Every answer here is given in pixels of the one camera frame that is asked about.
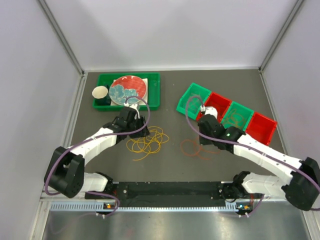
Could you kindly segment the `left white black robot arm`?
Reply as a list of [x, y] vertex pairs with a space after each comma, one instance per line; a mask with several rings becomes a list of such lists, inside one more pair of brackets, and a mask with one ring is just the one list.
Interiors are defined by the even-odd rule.
[[71, 199], [79, 193], [97, 192], [102, 198], [109, 198], [114, 191], [112, 178], [101, 172], [87, 173], [86, 165], [127, 137], [147, 136], [147, 123], [138, 104], [127, 105], [113, 121], [92, 136], [69, 147], [57, 147], [44, 177], [45, 193], [50, 196], [62, 194]]

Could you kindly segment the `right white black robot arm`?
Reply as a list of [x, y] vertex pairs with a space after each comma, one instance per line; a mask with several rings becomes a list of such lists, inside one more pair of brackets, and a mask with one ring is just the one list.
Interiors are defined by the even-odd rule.
[[252, 161], [271, 175], [242, 171], [233, 178], [232, 190], [239, 198], [249, 194], [264, 194], [286, 199], [303, 211], [314, 211], [320, 195], [320, 167], [311, 157], [291, 157], [255, 140], [241, 129], [225, 128], [212, 114], [197, 122], [199, 142]]

